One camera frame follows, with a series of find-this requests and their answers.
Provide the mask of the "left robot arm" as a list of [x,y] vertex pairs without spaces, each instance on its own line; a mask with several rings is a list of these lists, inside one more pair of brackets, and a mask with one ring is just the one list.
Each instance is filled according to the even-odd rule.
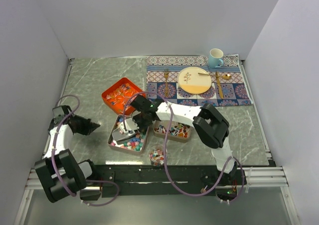
[[73,135],[90,135],[100,125],[74,115],[70,106],[58,106],[52,111],[49,148],[43,159],[35,162],[34,169],[48,200],[55,203],[98,183],[99,173],[94,163],[89,159],[78,163],[68,145]]

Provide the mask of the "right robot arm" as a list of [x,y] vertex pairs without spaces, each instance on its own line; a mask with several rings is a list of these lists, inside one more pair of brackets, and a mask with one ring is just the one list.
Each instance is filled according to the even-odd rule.
[[213,105],[186,106],[161,99],[151,102],[141,95],[136,96],[130,105],[140,113],[125,119],[115,128],[111,133],[115,141],[132,137],[133,132],[148,128],[154,121],[182,123],[193,127],[201,142],[211,148],[219,181],[227,185],[235,180],[238,162],[229,145],[229,122]]

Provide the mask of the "orange plastic tray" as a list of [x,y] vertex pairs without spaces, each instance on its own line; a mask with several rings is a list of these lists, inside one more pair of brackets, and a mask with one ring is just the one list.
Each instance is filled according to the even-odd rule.
[[116,114],[122,114],[128,99],[142,92],[131,80],[124,77],[101,94],[103,102]]

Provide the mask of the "tin of star candies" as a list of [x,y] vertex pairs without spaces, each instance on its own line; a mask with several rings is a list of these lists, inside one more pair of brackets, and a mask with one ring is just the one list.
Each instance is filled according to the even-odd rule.
[[[119,124],[123,121],[123,116],[118,115],[117,119],[114,122],[112,131],[119,126]],[[116,151],[125,152],[133,155],[140,155],[143,153],[143,150],[147,144],[148,141],[148,132],[149,128],[146,131],[139,131],[136,130],[136,134],[125,140],[121,140],[116,142],[113,140],[112,135],[110,133],[108,138],[108,146]]]

